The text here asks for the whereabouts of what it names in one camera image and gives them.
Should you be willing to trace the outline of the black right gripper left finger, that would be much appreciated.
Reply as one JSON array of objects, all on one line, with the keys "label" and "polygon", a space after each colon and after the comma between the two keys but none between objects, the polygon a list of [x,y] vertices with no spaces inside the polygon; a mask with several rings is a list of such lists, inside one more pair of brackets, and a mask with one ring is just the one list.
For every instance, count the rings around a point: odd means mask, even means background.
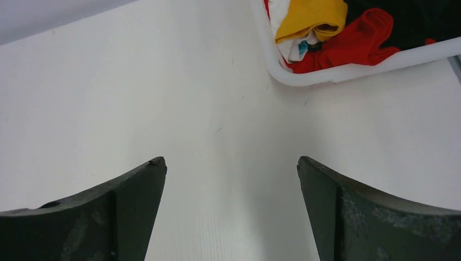
[{"label": "black right gripper left finger", "polygon": [[156,157],[39,208],[1,212],[1,260],[144,260],[166,174]]}]

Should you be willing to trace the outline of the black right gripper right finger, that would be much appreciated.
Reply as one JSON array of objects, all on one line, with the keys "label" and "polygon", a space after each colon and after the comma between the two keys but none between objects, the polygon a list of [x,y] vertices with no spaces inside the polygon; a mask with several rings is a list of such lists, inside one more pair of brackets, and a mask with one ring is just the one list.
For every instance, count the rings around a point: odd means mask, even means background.
[{"label": "black right gripper right finger", "polygon": [[306,156],[297,173],[321,260],[460,260],[460,211],[388,194]]}]

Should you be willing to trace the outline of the black t shirt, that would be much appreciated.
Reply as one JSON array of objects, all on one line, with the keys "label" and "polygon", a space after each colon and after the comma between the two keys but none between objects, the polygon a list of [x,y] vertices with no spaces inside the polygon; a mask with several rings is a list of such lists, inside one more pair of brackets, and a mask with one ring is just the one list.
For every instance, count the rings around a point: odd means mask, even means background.
[{"label": "black t shirt", "polygon": [[366,10],[379,8],[393,17],[390,36],[382,48],[396,47],[402,51],[460,37],[459,0],[350,0],[346,23]]}]

